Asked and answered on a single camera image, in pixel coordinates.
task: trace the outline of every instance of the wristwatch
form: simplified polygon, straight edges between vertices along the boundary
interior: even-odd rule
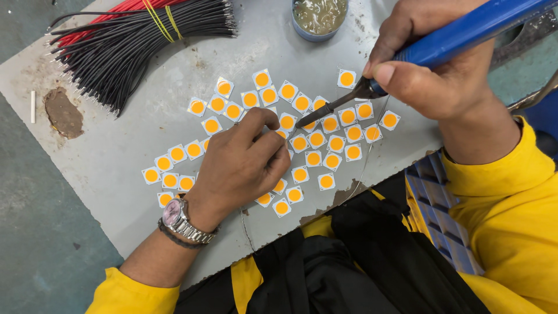
[[[221,225],[219,225],[209,234],[198,230],[196,227],[192,226],[189,221],[188,201],[181,197],[171,199],[165,206],[162,217],[163,225],[167,226],[170,230],[177,232],[191,241],[207,244],[217,235],[221,228]]]

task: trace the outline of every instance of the pink watch face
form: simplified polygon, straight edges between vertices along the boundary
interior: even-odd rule
[[[163,211],[163,223],[167,226],[174,225],[180,218],[180,202],[171,199]]]

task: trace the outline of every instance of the right hand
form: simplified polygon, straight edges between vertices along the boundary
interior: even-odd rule
[[[390,61],[406,42],[442,28],[484,2],[486,0],[400,0],[380,27],[363,76],[375,78],[390,95],[433,120],[450,121],[487,103],[501,106],[487,81],[494,40],[434,70]]]

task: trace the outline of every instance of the fingernail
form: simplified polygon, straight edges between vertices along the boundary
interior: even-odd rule
[[[391,64],[378,64],[374,68],[374,79],[381,85],[388,85],[395,72],[395,66]]]
[[[372,66],[372,63],[370,61],[366,62],[366,65],[364,66],[364,70],[362,71],[362,75],[367,74],[368,71],[370,71],[371,66]]]

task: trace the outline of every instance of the blue soldering iron handle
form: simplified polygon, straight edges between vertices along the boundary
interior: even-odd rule
[[[393,60],[433,69],[557,5],[558,0],[490,0],[401,50]],[[378,94],[386,93],[376,80],[370,84]]]

